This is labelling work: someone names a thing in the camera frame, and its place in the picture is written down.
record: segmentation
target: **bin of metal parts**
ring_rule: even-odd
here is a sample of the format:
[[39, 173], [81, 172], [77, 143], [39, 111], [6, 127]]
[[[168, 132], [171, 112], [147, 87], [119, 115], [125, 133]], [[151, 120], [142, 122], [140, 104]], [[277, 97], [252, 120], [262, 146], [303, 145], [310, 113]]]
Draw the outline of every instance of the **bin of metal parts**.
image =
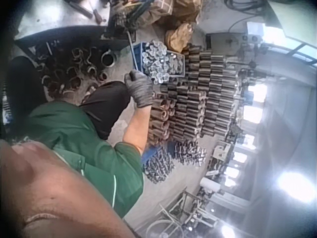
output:
[[185, 76], [185, 56], [168, 51], [163, 42], [141, 42], [133, 48], [138, 69], [152, 78], [154, 84]]

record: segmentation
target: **green work jacket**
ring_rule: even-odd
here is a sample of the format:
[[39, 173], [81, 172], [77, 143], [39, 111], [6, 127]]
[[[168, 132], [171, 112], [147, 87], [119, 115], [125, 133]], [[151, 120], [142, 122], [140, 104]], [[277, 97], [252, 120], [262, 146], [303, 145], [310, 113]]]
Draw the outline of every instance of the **green work jacket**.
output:
[[101, 140], [90, 119], [75, 105], [50, 102], [39, 106], [26, 119], [21, 135], [54, 150], [122, 218], [143, 192], [139, 151], [128, 143], [120, 142], [112, 147]]

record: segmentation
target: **pile of metal parts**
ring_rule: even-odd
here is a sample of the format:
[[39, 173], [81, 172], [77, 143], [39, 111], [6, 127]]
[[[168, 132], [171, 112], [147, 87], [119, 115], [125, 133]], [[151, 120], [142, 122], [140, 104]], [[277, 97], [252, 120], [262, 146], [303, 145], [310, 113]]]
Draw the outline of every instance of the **pile of metal parts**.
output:
[[170, 76], [184, 73], [184, 56], [169, 52], [161, 41], [145, 43], [142, 52], [144, 73], [154, 80], [154, 84], [167, 82]]
[[170, 122], [169, 117], [175, 114], [174, 99], [162, 98], [160, 94], [153, 94], [154, 100], [151, 109], [151, 117], [149, 123], [148, 142], [151, 145], [162, 144], [169, 139]]
[[183, 165], [201, 166], [206, 160], [206, 149], [198, 146], [198, 142], [185, 140], [175, 143], [175, 159]]
[[184, 50], [189, 85], [207, 94], [202, 135], [225, 136], [232, 118], [234, 95], [237, 91], [236, 70], [226, 69], [225, 56], [191, 46]]
[[35, 50], [37, 70], [52, 98], [76, 91], [87, 77], [104, 83], [108, 79], [105, 69], [116, 62], [115, 54], [108, 49], [74, 48], [72, 44], [61, 44], [58, 40], [37, 45]]
[[175, 116], [170, 117], [170, 134], [177, 141], [196, 141], [204, 121], [206, 93], [189, 85], [186, 78], [172, 78], [160, 86], [163, 97], [176, 100]]
[[143, 165], [143, 172], [153, 183], [163, 182], [175, 168], [172, 156], [164, 146]]

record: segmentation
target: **black cable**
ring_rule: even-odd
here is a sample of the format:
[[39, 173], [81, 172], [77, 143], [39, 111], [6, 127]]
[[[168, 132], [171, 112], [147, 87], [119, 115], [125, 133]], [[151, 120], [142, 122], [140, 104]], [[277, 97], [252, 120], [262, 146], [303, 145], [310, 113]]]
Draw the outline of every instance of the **black cable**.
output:
[[[237, 3], [234, 2], [233, 0], [224, 0], [224, 4], [227, 6], [227, 8], [234, 10], [234, 11], [239, 11], [242, 13], [246, 13], [246, 14], [252, 14], [250, 12], [246, 12], [248, 10], [257, 10], [258, 8], [264, 7], [265, 6], [265, 2], [256, 2], [254, 3], [254, 1], [251, 2], [246, 2], [246, 3]], [[248, 5], [248, 6], [234, 6], [234, 4], [242, 4], [242, 5]]]
[[235, 23], [233, 23], [229, 29], [228, 29], [228, 32], [230, 32], [231, 28], [234, 27], [237, 23], [241, 22], [241, 21], [244, 21], [244, 20], [247, 20], [247, 19], [250, 19], [252, 17], [256, 17], [256, 16], [260, 16], [259, 14], [258, 15], [252, 15], [252, 16], [248, 16], [248, 17], [245, 17], [245, 18], [242, 18], [241, 20], [238, 20], [236, 21]]

